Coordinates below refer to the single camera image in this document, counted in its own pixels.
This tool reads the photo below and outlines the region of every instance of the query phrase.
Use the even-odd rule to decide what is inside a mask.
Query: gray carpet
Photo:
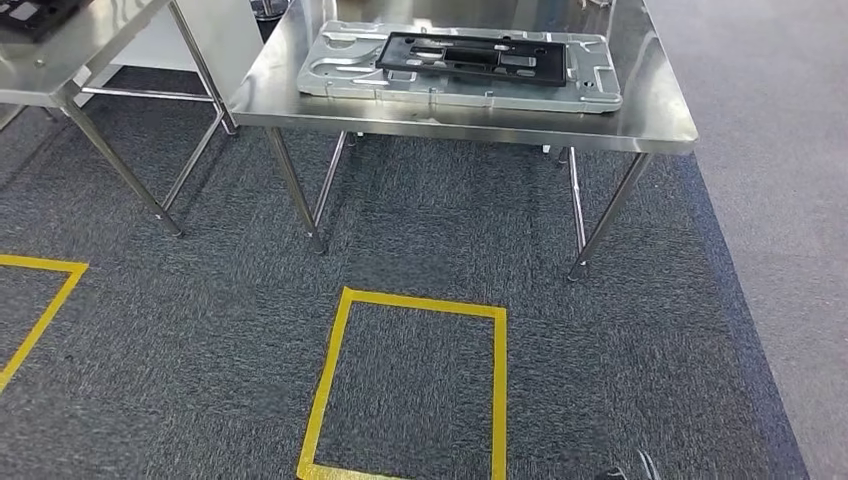
[[[117,82],[180,84],[139,70]],[[86,111],[160,197],[212,115],[116,98]],[[315,198],[334,135],[286,134]],[[175,205],[182,239],[67,120],[25,112],[0,158],[0,249],[91,265],[0,395],[4,477],[293,478],[344,285],[508,309],[511,478],[611,465],[638,478],[637,448],[667,478],[787,474],[770,467],[679,159],[657,159],[591,278],[571,284],[567,177],[538,147],[360,139],[329,200],[325,256],[259,129],[213,139]],[[590,225],[625,158],[580,153]],[[34,322],[39,275],[0,283],[15,297],[0,303],[4,337]],[[317,462],[489,474],[492,330],[446,316],[354,308]]]

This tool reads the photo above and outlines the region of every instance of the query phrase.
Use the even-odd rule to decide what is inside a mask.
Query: floor
[[[211,110],[86,106],[160,196]],[[286,134],[315,198],[334,135]],[[538,146],[366,136],[343,158],[316,256],[259,129],[213,139],[175,204],[182,239],[68,120],[30,109],[0,139],[4,251],[90,264],[0,396],[9,477],[293,478],[342,286],[507,309],[511,478],[638,478],[637,449],[671,478],[804,475],[751,318],[726,308],[694,157],[657,158],[592,276],[571,284],[566,172]],[[591,226],[626,156],[579,165]],[[61,279],[0,274],[8,358]],[[490,320],[354,306],[314,461],[488,477],[493,341]]]
[[[651,0],[813,478],[848,477],[848,3]]]

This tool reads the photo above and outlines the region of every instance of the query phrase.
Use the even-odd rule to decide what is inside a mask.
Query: yellow tape rectangle
[[[14,355],[12,355],[9,363],[7,363],[6,366],[3,367],[3,371],[0,372],[0,394],[2,394],[6,385],[9,384],[9,381],[12,380],[15,372],[18,371],[18,368],[24,362],[24,359],[26,359],[27,355],[29,355],[32,347],[34,347],[35,343],[38,342],[38,339],[41,338],[41,334],[44,333],[47,325],[50,324],[50,321],[53,320],[56,312],[59,311],[59,307],[65,303],[68,295],[71,294],[71,290],[73,290],[77,285],[80,277],[82,277],[82,274],[88,268],[88,264],[49,260],[46,258],[21,257],[18,255],[0,255],[0,266],[35,268],[39,270],[51,270],[54,272],[65,272],[70,274],[68,279],[65,280],[65,283],[59,289],[59,293],[53,297],[50,305],[47,306],[47,309],[41,314],[41,317],[35,323],[35,326],[32,327],[32,330],[30,330],[23,343],[21,343],[21,346],[18,347],[18,350]]]
[[[455,313],[476,317],[489,317],[494,321],[494,385],[492,394],[492,479],[506,479],[506,309],[488,305],[448,302],[429,298],[407,297],[388,293],[365,292],[345,287],[342,291],[324,371],[315,392],[309,423],[303,439],[303,448],[297,464],[297,477],[301,480],[386,480],[378,474],[357,472],[341,468],[316,465],[315,452],[318,449],[318,437],[324,412],[333,386],[336,363],[341,352],[345,326],[353,302],[372,303],[390,307],[431,310],[435,312]]]

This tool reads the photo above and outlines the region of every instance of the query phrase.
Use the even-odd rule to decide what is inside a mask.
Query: black plastic part
[[[392,32],[377,68],[562,87],[563,43]]]
[[[90,1],[0,0],[0,43],[39,43]]]

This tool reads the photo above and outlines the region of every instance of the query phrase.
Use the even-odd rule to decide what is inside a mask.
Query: metal leg
[[[336,142],[336,149],[333,150],[333,157],[330,159],[330,168],[327,170],[327,176],[324,178],[324,185],[321,186],[321,193],[318,195],[318,203],[315,204],[315,211],[312,217],[315,218],[315,225],[321,224],[321,214],[324,213],[324,204],[327,203],[327,196],[330,194],[330,187],[333,186],[333,178],[336,176],[336,169],[339,166],[339,159],[342,158],[345,141],[347,140],[347,132],[342,132],[339,135],[339,140]]]
[[[580,181],[577,178],[577,152],[568,147],[568,172],[571,182],[571,198],[574,205],[574,227],[577,230],[577,251],[586,247],[586,229],[583,225],[583,204],[580,201]]]
[[[627,170],[627,173],[624,175],[624,180],[618,185],[615,193],[612,196],[612,200],[610,201],[607,209],[604,211],[604,214],[601,215],[601,220],[598,222],[598,225],[595,227],[595,231],[592,232],[592,236],[589,237],[589,241],[586,242],[586,246],[580,250],[580,253],[577,255],[577,260],[574,262],[574,265],[571,267],[571,271],[568,272],[568,279],[571,281],[576,281],[579,278],[585,276],[586,269],[588,268],[589,259],[592,257],[592,254],[597,250],[598,245],[600,245],[601,241],[603,241],[604,237],[607,234],[610,226],[615,221],[615,217],[618,216],[619,210],[624,206],[624,203],[627,201],[627,197],[630,196],[630,192],[633,191],[633,187],[636,186],[636,182],[639,181],[639,177],[645,172],[645,169],[651,163],[651,156],[647,153],[637,153],[636,158],[633,159],[633,163],[630,164],[630,168]]]
[[[24,110],[26,110],[26,105],[16,105],[14,108],[12,108],[12,110],[7,113],[2,120],[0,120],[0,132],[2,132],[6,127],[8,127],[9,124],[12,123],[16,118],[18,118],[18,115],[23,113]]]
[[[202,155],[203,151],[206,150],[206,145],[209,144],[209,140],[212,139],[212,135],[215,134],[215,130],[218,130],[218,123],[221,121],[222,115],[223,114],[221,113],[215,115],[215,120],[212,121],[212,125],[209,125],[209,128],[206,129],[206,132],[200,139],[200,143],[194,147],[194,151],[191,152],[191,156],[188,157],[188,161],[185,166],[183,166],[180,175],[177,177],[177,181],[174,182],[174,185],[171,187],[171,191],[168,192],[168,196],[165,197],[165,202],[162,204],[162,208],[166,211],[171,209],[171,205],[174,204],[174,200],[176,200],[177,195],[180,194],[180,190],[182,190],[188,176],[191,175],[191,171],[194,170],[194,166],[200,159],[200,155]]]
[[[321,241],[318,227],[312,217],[312,212],[309,211],[309,204],[306,202],[306,197],[303,196],[303,189],[300,187],[300,181],[297,179],[297,174],[294,171],[294,165],[292,165],[288,148],[286,148],[286,142],[283,140],[283,134],[277,127],[267,127],[265,132],[268,134],[271,148],[280,162],[283,178],[289,188],[289,194],[292,197],[292,201],[294,201],[295,208],[297,208],[297,213],[300,215],[303,223],[306,224],[307,235],[312,240],[312,246],[318,253],[324,253],[327,248],[324,246],[324,242]]]
[[[153,195],[151,195],[138,178],[136,178],[130,167],[121,160],[121,157],[118,156],[115,150],[112,149],[112,146],[109,145],[109,143],[103,138],[103,135],[100,134],[100,131],[94,125],[94,122],[92,122],[91,119],[88,118],[88,116],[77,106],[77,104],[74,103],[73,95],[64,95],[61,98],[57,98],[57,102],[61,103],[62,112],[64,112],[65,115],[70,117],[71,120],[79,126],[80,130],[82,130],[85,136],[91,140],[91,143],[100,150],[100,153],[106,157],[106,160],[112,164],[124,181],[129,184],[139,197],[141,197],[144,203],[147,204],[148,208],[153,211],[156,218],[165,224],[165,228],[167,228],[168,231],[175,236],[182,235],[182,230],[180,230],[180,227],[174,223],[171,216],[168,215],[168,212],[159,205],[159,202],[153,198]]]
[[[194,64],[197,66],[197,74],[200,76],[203,88],[205,88],[206,93],[212,97],[212,104],[215,106],[215,112],[223,117],[221,125],[224,126],[224,131],[226,131],[228,135],[235,135],[236,124],[233,121],[233,117],[230,115],[230,111],[224,103],[221,92],[218,91],[218,87],[212,80],[212,74],[209,73],[209,67],[206,65],[206,60],[203,59],[203,55],[200,53],[200,47],[197,46],[197,41],[195,41],[194,35],[191,34],[191,30],[189,30],[185,17],[183,16],[183,12],[180,10],[180,6],[177,5],[176,0],[172,0],[171,3],[168,4],[168,9],[171,10],[171,16],[174,18],[174,23],[177,24],[177,28],[183,36],[183,40],[188,47],[188,51],[194,59]]]

